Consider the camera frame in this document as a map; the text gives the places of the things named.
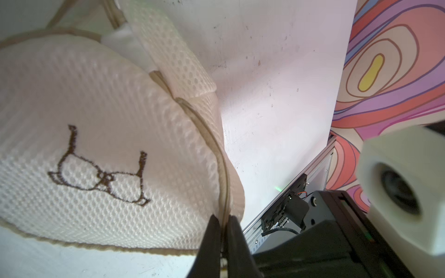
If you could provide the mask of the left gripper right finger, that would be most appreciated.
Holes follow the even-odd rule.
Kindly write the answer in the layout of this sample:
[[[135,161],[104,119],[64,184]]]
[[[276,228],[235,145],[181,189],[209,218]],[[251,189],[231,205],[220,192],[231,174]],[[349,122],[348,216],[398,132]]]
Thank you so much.
[[[262,278],[248,244],[242,232],[238,219],[229,216],[224,242],[224,257],[227,259],[229,278]]]

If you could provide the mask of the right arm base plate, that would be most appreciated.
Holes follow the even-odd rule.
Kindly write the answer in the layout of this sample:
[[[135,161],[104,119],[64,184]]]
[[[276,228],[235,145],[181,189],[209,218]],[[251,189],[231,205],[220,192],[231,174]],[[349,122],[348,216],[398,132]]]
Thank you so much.
[[[291,232],[292,234],[298,235],[299,232],[295,229],[275,226],[275,224],[280,223],[283,217],[286,217],[301,230],[305,229],[304,218],[309,211],[309,205],[300,195],[306,193],[306,183],[307,175],[302,174],[263,214],[261,217],[262,236],[267,236],[278,231]]]

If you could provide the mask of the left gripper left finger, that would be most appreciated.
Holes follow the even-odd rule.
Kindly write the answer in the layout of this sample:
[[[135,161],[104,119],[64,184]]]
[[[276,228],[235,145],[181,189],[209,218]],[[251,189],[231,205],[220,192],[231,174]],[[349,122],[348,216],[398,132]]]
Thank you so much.
[[[187,278],[220,277],[221,231],[219,220],[212,215]]]

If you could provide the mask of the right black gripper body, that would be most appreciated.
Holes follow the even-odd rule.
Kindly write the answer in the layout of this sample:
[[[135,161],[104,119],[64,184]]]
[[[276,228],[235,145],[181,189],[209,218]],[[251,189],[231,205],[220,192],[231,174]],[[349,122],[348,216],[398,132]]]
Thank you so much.
[[[254,254],[265,278],[410,278],[412,273],[344,191],[315,191],[305,229]]]

